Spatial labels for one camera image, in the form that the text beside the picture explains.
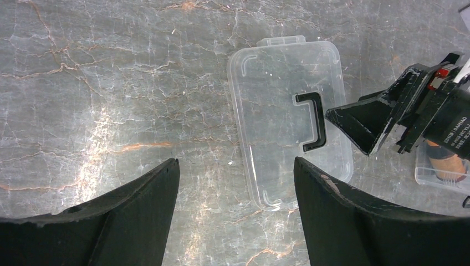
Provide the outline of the clear box lid black handle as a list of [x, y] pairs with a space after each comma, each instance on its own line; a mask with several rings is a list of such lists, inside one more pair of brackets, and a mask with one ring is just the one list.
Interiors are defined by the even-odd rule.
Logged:
[[297, 208], [296, 157], [351, 180], [351, 142], [324, 117], [346, 103], [333, 43], [302, 35], [264, 38], [229, 58], [227, 78], [248, 192], [258, 208]]

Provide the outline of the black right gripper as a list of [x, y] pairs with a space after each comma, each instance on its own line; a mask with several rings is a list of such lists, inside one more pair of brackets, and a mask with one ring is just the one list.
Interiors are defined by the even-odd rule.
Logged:
[[435, 66], [414, 64], [388, 88], [357, 102], [328, 109], [325, 118], [365, 155], [381, 148], [395, 125], [405, 127], [398, 152], [422, 140], [469, 159], [469, 62], [451, 52]]

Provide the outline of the clear plastic storage box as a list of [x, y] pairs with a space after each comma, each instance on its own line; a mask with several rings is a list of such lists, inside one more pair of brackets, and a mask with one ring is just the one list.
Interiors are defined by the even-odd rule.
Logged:
[[415, 180], [420, 185], [469, 195], [469, 161], [425, 141], [417, 148]]

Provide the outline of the brown medicine bottle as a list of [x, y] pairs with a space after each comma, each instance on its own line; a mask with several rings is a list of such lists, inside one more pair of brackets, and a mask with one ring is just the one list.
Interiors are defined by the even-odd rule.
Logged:
[[461, 182], [466, 178], [466, 167], [455, 153], [430, 140], [426, 140], [426, 147], [428, 159], [440, 181]]

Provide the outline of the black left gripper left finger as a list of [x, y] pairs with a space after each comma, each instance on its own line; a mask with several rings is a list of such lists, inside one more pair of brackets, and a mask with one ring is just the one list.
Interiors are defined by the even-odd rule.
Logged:
[[1, 219], [2, 265], [161, 265], [180, 183], [171, 158], [58, 214]]

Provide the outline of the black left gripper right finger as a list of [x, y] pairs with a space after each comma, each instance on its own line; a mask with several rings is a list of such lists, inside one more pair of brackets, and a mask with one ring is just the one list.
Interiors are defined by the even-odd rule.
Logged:
[[311, 265], [469, 264], [469, 218], [382, 200], [302, 157], [293, 175]]

